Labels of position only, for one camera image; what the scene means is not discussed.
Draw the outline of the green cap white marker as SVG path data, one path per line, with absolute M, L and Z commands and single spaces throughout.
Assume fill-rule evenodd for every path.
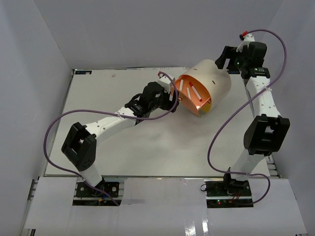
M 183 89 L 183 84 L 184 84 L 184 80 L 180 80 L 180 86 L 179 86 L 179 90 L 182 91 Z

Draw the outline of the pink top drawer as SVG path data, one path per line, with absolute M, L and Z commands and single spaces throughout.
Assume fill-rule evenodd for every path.
M 181 79 L 184 80 L 182 91 L 179 90 L 180 80 Z M 196 95 L 194 94 L 192 88 L 189 85 L 189 82 L 193 83 L 193 85 L 195 86 L 196 90 L 200 94 L 200 96 L 202 98 L 201 102 L 197 99 Z M 175 81 L 175 85 L 176 85 L 177 91 L 179 93 L 179 98 L 180 98 L 181 104 L 184 107 L 186 107 L 188 110 L 190 110 L 194 115 L 199 117 L 199 109 L 206 102 L 211 103 L 211 97 L 210 97 L 210 94 L 209 94 L 208 90 L 206 89 L 206 87 L 202 83 L 200 83 L 198 80 L 193 78 L 192 76 L 181 75 Z M 191 99 L 187 98 L 187 94 L 186 94 L 186 88 L 187 87 L 190 89 Z

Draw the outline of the red cap marker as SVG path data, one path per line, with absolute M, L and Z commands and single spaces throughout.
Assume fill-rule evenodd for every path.
M 196 90 L 195 86 L 193 85 L 192 82 L 189 82 L 190 87 L 192 88 L 194 94 L 196 95 L 197 99 L 201 102 L 202 98 L 200 96 L 200 94 L 198 93 L 198 91 Z

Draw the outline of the yellow drawer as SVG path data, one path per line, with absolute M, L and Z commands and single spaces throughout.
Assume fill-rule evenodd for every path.
M 207 115 L 211 110 L 212 104 L 206 102 L 200 109 L 199 109 L 199 117 L 203 117 Z

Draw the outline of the white pen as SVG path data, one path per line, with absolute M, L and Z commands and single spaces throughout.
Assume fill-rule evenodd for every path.
M 186 88 L 186 94 L 187 94 L 187 98 L 191 99 L 190 89 L 188 87 Z

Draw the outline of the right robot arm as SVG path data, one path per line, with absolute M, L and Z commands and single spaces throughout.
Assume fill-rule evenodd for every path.
M 247 187 L 256 166 L 265 157 L 279 151 L 290 127 L 289 119 L 281 116 L 268 87 L 270 73 L 263 67 L 266 51 L 267 46 L 261 42 L 238 48 L 225 46 L 215 61 L 219 69 L 229 61 L 227 70 L 240 72 L 253 109 L 253 121 L 243 138 L 244 150 L 223 176 L 222 189 L 228 196 L 239 195 Z

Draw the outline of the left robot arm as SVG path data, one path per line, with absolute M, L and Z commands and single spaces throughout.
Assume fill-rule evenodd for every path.
M 156 109 L 174 112 L 178 104 L 173 82 L 149 82 L 142 93 L 135 95 L 113 116 L 85 125 L 73 124 L 62 145 L 62 153 L 88 183 L 88 192 L 99 196 L 105 190 L 105 181 L 95 166 L 97 145 L 126 128 L 136 126 Z

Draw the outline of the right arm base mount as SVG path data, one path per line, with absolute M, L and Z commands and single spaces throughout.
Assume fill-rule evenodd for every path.
M 206 194 L 208 209 L 253 207 L 252 192 L 248 181 L 227 185 L 223 178 L 204 180 L 200 190 Z

